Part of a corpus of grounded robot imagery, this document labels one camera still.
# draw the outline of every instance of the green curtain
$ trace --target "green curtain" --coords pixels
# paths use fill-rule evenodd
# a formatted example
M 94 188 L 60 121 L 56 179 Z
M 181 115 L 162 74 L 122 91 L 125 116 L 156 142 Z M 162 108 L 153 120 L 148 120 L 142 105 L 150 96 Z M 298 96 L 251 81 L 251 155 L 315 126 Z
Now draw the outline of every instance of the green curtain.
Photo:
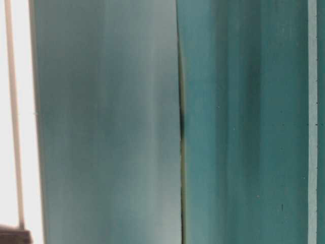
M 180 244 L 173 0 L 35 0 L 47 244 Z
M 34 2 L 48 244 L 307 243 L 307 0 Z
M 325 242 L 325 2 L 317 1 L 318 21 L 318 183 L 317 243 Z
M 307 1 L 177 3 L 186 244 L 306 244 Z

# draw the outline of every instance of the dark object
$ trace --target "dark object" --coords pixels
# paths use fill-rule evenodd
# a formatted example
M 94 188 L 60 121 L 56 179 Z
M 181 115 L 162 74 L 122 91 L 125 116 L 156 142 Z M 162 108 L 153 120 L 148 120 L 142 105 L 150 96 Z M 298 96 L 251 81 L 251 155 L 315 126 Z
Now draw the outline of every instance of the dark object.
M 29 244 L 32 243 L 29 231 L 0 228 L 0 244 Z

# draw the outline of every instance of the metal rod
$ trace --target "metal rod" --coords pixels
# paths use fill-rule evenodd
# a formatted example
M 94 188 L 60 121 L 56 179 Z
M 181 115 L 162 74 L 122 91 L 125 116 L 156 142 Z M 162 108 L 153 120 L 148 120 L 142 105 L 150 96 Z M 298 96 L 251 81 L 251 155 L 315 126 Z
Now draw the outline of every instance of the metal rod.
M 13 46 L 12 16 L 11 16 L 10 0 L 5 0 L 5 11 L 6 11 L 6 26 L 7 26 L 9 87 L 10 87 L 10 100 L 11 100 L 11 110 L 12 110 L 14 152 L 15 152 L 15 162 L 16 162 L 18 217 L 19 217 L 19 228 L 24 229 L 24 208 L 23 208 L 22 179 L 21 179 L 21 165 L 20 165 L 21 160 L 20 160 L 20 144 L 19 144 L 17 90 L 16 90 L 16 75 L 15 75 L 14 46 Z

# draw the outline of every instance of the curtain gap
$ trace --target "curtain gap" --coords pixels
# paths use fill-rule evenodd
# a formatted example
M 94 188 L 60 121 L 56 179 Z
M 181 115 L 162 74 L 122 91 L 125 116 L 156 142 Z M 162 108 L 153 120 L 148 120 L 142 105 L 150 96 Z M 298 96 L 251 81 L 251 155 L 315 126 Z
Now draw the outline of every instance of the curtain gap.
M 184 141 L 184 113 L 185 113 L 185 92 L 184 92 L 184 73 L 183 73 L 183 57 L 179 40 L 179 23 L 178 23 L 178 4 L 176 4 L 176 26 L 177 26 L 177 50 L 178 50 L 178 93 L 179 93 L 179 121 L 180 121 L 180 163 L 181 163 L 181 237 L 182 244 L 186 244 L 186 202 L 185 202 L 185 141 Z

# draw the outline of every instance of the teal curtain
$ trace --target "teal curtain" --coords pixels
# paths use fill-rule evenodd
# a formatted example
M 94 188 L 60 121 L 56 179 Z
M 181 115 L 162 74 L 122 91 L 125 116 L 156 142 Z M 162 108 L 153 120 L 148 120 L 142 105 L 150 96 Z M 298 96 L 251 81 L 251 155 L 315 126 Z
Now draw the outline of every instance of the teal curtain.
M 307 0 L 33 1 L 47 244 L 307 243 Z
M 306 244 L 307 1 L 177 3 L 186 244 Z
M 317 243 L 325 242 L 325 2 L 317 1 L 318 21 L 318 223 Z
M 176 6 L 35 0 L 47 244 L 180 244 Z

